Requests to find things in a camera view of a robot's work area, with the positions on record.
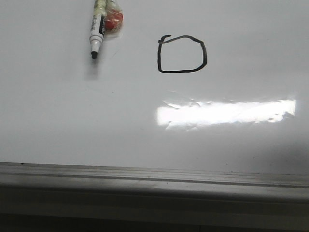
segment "white whiteboard surface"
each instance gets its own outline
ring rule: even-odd
[[[309,1],[119,0],[96,62],[93,2],[0,0],[0,162],[309,174]]]

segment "whiteboard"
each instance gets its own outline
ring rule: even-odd
[[[118,3],[93,61],[92,0],[0,0],[0,162],[309,174],[309,1]]]

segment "dry erase marker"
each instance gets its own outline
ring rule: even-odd
[[[100,47],[104,40],[105,32],[105,17],[107,0],[96,0],[95,8],[93,11],[91,33],[90,33],[90,44],[91,44],[91,57],[96,59]]]

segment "plastic wrapper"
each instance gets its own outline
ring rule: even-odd
[[[105,29],[107,33],[117,32],[123,22],[122,10],[117,4],[116,0],[106,1]]]

